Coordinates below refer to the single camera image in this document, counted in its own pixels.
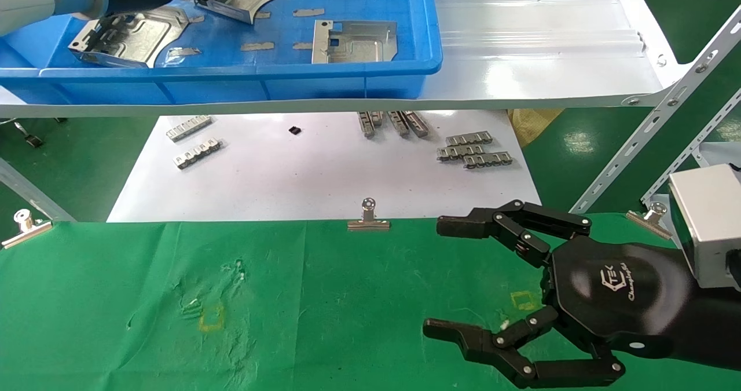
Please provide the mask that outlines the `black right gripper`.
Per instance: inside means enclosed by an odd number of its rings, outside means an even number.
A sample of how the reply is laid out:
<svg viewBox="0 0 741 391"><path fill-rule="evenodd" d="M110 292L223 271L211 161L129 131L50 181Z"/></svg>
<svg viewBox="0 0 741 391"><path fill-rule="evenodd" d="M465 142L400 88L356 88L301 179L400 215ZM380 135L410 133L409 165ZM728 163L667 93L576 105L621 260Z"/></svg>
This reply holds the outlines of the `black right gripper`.
<svg viewBox="0 0 741 391"><path fill-rule="evenodd" d="M439 217L442 237L493 238L532 267L551 263L554 308L542 307L497 333L428 318L423 335L456 344L463 359L494 367L519 389L606 388L626 373L611 349L645 359L672 356L678 345L674 325L694 287L682 254L643 243L601 243L588 237L590 231L586 217L520 199ZM536 233L569 241L551 254ZM553 328L590 359L522 356L519 349Z"/></svg>

